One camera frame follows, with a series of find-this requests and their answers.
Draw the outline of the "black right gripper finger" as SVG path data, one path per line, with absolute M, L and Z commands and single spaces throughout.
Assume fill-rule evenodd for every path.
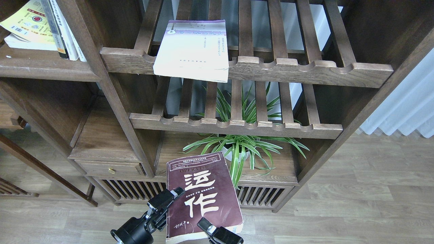
M 239 235 L 220 226 L 216 227 L 211 224 L 205 217 L 198 221 L 197 226 L 208 236 L 210 244 L 243 244 L 244 240 Z

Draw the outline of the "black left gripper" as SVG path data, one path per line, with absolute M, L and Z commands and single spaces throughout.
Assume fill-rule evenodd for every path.
M 118 230 L 112 229 L 110 234 L 118 244 L 152 244 L 152 233 L 157 229 L 163 230 L 169 207 L 184 193 L 181 187 L 163 190 L 148 201 L 147 216 L 144 214 L 140 218 L 132 217 Z

